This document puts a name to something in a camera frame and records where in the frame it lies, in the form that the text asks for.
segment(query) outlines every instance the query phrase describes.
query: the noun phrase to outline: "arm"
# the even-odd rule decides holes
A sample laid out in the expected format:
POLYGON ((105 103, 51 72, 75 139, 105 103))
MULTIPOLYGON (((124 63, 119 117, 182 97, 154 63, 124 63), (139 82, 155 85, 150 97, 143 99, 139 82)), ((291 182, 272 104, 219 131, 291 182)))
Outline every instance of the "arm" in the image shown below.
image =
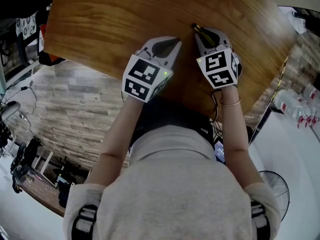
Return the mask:
MULTIPOLYGON (((239 101, 235 86, 222 88, 222 103, 234 104, 239 101)), ((223 149, 226 166, 233 173, 241 187, 264 182, 249 156, 249 141, 241 104, 222 105, 223 149)))
POLYGON ((109 186, 120 175, 143 101, 128 96, 120 113, 106 133, 98 161, 85 183, 109 186))

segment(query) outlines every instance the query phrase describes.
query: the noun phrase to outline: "person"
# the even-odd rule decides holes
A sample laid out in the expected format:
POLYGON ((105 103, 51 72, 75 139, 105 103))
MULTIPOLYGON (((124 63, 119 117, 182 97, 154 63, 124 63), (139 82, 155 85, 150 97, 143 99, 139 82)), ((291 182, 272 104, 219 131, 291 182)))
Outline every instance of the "person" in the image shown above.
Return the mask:
POLYGON ((236 86, 222 88, 224 165, 208 118, 129 96, 86 182, 70 190, 66 239, 274 239, 280 211, 249 156, 240 100, 236 86))

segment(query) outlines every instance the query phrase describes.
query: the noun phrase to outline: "wooden table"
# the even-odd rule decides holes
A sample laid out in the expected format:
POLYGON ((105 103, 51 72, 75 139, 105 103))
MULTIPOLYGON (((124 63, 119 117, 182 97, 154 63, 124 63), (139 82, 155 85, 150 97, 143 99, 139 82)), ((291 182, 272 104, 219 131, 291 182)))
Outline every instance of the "wooden table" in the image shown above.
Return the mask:
POLYGON ((148 39, 180 37, 174 75, 161 95, 214 118, 212 87, 196 62, 192 23, 225 32, 242 57, 238 89, 244 113, 296 39, 273 0, 53 0, 44 50, 122 79, 131 54, 148 39))

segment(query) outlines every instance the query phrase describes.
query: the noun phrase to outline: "white floor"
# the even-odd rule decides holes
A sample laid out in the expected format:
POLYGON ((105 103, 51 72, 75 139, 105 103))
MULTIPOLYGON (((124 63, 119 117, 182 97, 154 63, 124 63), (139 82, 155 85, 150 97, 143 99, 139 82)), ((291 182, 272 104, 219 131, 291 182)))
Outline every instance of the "white floor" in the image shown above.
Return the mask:
POLYGON ((290 204, 277 240, 315 240, 320 234, 320 143, 310 128, 298 129, 284 115, 271 113, 249 148, 259 171, 281 175, 290 204))

